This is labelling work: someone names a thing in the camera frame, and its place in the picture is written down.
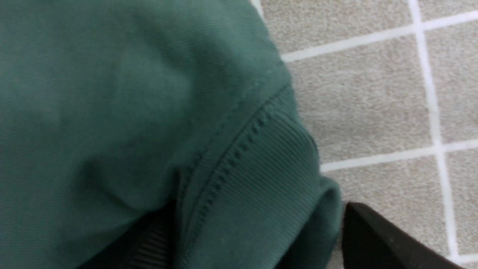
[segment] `green fabric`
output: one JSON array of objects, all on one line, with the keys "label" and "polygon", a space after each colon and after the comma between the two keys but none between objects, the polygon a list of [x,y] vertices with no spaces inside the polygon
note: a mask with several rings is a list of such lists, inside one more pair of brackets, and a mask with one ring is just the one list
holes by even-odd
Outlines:
[{"label": "green fabric", "polygon": [[0,36],[0,268],[74,269],[171,199],[177,269],[324,268],[339,189],[246,0],[4,0]]}]

